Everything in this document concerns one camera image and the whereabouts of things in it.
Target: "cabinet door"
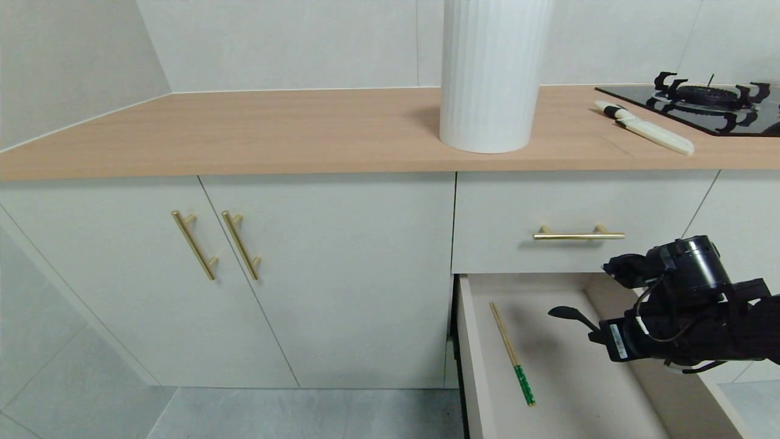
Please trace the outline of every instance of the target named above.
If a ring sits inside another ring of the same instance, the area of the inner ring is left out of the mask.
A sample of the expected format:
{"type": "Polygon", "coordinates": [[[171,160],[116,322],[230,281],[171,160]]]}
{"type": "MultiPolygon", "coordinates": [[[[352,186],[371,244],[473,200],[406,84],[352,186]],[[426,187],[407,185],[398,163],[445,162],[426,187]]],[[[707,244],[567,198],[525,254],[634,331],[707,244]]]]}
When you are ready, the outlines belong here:
{"type": "Polygon", "coordinates": [[[3,184],[0,204],[161,384],[296,386],[197,177],[3,184]]]}
{"type": "MultiPolygon", "coordinates": [[[[763,277],[769,291],[780,294],[780,246],[775,240],[778,195],[780,172],[723,170],[686,237],[708,235],[732,282],[763,277]]],[[[713,369],[711,378],[718,382],[780,380],[780,366],[768,360],[752,365],[729,362],[713,369]]]]}
{"type": "Polygon", "coordinates": [[[442,387],[453,173],[202,181],[301,387],[442,387]]]}

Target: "black cable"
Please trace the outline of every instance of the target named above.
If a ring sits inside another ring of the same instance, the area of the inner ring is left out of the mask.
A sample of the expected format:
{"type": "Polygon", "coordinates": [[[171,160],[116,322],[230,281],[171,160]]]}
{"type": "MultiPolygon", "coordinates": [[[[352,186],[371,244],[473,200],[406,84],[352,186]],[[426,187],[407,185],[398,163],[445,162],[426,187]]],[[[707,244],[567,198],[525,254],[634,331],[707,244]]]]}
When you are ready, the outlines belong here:
{"type": "Polygon", "coordinates": [[[701,366],[699,369],[684,369],[682,371],[682,373],[684,373],[686,375],[690,375],[692,373],[706,372],[709,369],[714,369],[714,368],[720,366],[721,364],[726,364],[726,362],[725,361],[713,361],[713,362],[711,362],[710,364],[708,364],[706,366],[701,366]]]}
{"type": "MultiPolygon", "coordinates": [[[[664,281],[664,275],[661,275],[661,278],[660,278],[660,279],[658,279],[658,281],[657,281],[655,284],[653,284],[653,286],[652,286],[652,287],[649,287],[647,290],[645,290],[645,292],[644,292],[644,293],[642,293],[642,295],[641,295],[641,296],[639,296],[639,298],[636,300],[636,302],[634,303],[634,314],[636,315],[636,317],[637,317],[637,318],[639,318],[639,317],[640,317],[639,310],[640,310],[640,307],[642,306],[642,301],[643,301],[643,300],[644,300],[644,299],[645,299],[647,296],[649,296],[649,295],[650,295],[650,293],[651,293],[651,292],[652,292],[652,291],[653,291],[653,290],[654,290],[654,289],[655,289],[655,288],[656,288],[658,285],[660,285],[661,283],[663,283],[663,281],[664,281]]],[[[670,341],[677,340],[677,338],[678,338],[678,337],[680,337],[681,335],[683,335],[683,334],[684,334],[684,333],[685,333],[685,332],[686,332],[688,329],[690,329],[690,328],[691,328],[691,327],[692,327],[692,326],[693,326],[693,325],[694,325],[694,324],[695,324],[697,321],[698,321],[698,319],[693,319],[693,320],[691,320],[691,321],[690,321],[690,323],[688,323],[688,324],[687,324],[687,325],[686,325],[684,328],[682,328],[682,329],[681,329],[681,330],[680,330],[680,331],[677,333],[677,335],[675,335],[675,336],[674,336],[674,337],[672,337],[672,338],[656,338],[656,337],[653,337],[652,335],[650,335],[650,330],[647,330],[647,334],[646,334],[646,335],[647,335],[647,336],[648,336],[650,339],[652,339],[653,341],[656,341],[656,342],[658,342],[658,343],[668,343],[668,342],[670,342],[670,341]]]]}

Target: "floor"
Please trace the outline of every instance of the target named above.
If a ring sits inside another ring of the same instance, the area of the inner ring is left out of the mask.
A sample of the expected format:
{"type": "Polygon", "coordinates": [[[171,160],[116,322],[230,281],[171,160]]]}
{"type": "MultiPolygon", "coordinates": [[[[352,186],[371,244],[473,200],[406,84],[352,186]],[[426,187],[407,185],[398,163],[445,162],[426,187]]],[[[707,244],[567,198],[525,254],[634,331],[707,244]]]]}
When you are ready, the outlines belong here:
{"type": "Polygon", "coordinates": [[[780,439],[780,381],[721,384],[756,439],[780,439]]]}
{"type": "Polygon", "coordinates": [[[459,439],[457,390],[181,388],[148,439],[459,439]]]}

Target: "black glass cooktop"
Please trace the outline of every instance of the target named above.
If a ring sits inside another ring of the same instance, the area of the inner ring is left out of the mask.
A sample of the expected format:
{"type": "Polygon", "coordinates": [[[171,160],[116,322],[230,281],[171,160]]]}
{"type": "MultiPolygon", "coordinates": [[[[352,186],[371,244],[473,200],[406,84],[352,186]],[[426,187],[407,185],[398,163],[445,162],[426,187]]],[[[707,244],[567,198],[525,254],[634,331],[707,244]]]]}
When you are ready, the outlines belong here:
{"type": "Polygon", "coordinates": [[[607,95],[652,110],[714,136],[780,137],[780,87],[750,83],[734,87],[664,84],[596,87],[607,95]]]}

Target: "knife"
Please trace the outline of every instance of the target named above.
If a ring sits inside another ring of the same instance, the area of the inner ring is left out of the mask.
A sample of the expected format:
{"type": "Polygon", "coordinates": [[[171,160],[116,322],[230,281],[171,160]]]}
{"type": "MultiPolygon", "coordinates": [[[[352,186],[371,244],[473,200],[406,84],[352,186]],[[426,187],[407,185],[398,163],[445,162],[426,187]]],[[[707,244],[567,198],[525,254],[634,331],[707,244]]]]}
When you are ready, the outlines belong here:
{"type": "Polygon", "coordinates": [[[693,154],[693,142],[674,134],[669,130],[659,127],[655,123],[642,120],[623,108],[620,105],[605,101],[596,101],[596,108],[600,109],[605,115],[611,117],[615,122],[632,133],[639,134],[649,141],[653,141],[664,148],[671,149],[680,154],[693,154]]]}

